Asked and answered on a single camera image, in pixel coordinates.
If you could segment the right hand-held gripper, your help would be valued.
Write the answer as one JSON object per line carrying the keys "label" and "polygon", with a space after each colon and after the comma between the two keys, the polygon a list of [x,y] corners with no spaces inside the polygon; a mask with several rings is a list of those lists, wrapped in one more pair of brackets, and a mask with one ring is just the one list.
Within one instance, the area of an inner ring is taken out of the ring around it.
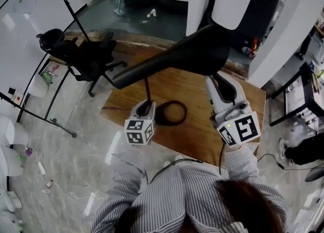
{"label": "right hand-held gripper", "polygon": [[252,111],[250,103],[246,101],[241,84],[229,74],[224,72],[218,72],[218,74],[234,88],[235,106],[231,107],[231,103],[226,103],[219,92],[216,81],[210,76],[205,76],[207,94],[214,108],[211,116],[214,128],[229,147],[241,146],[259,138],[261,130],[258,116],[255,111]]}

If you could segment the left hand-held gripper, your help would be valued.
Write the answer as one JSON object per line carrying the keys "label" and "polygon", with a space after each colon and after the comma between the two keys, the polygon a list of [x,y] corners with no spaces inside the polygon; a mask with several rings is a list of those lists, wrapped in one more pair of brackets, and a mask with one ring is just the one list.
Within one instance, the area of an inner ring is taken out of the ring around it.
{"label": "left hand-held gripper", "polygon": [[147,145],[154,135],[156,102],[143,100],[135,105],[124,124],[124,135],[130,145]]}

